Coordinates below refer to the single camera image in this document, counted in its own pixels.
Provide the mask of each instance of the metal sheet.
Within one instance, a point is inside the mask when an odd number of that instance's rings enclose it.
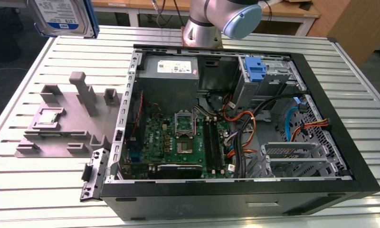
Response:
[[[305,54],[380,183],[380,100],[351,65],[344,65],[341,59],[347,58],[325,38],[257,34],[244,40],[224,38],[224,48]],[[124,91],[128,70],[124,63],[133,43],[180,45],[180,30],[103,26],[96,40],[49,39],[0,117],[0,227],[183,227],[195,221],[197,227],[380,227],[380,193],[308,217],[121,221],[104,202],[79,202],[84,159],[12,157],[23,128],[39,108],[43,85],[61,83],[61,89],[75,91],[67,77],[72,71],[84,71],[95,90],[112,87]]]

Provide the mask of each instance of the gray 3d printed holder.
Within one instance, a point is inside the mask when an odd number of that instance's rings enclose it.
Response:
[[[111,148],[121,95],[115,89],[95,93],[84,72],[72,72],[75,92],[45,85],[44,102],[17,146],[16,157],[91,157],[95,150]]]

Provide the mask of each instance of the metal bracket with holes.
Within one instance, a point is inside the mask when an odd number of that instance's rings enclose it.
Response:
[[[95,150],[89,164],[85,164],[81,180],[83,185],[80,202],[103,201],[100,198],[101,187],[105,177],[107,161],[109,151],[104,148]]]

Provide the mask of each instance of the hard drive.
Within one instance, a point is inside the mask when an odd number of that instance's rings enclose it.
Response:
[[[41,36],[96,38],[99,23],[91,0],[25,0]]]

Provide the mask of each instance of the power supply label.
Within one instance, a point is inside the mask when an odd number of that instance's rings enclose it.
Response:
[[[36,0],[45,22],[56,29],[76,29],[79,21],[71,0]]]
[[[169,61],[160,60],[157,62],[159,73],[179,73],[191,74],[191,62],[189,61]]]

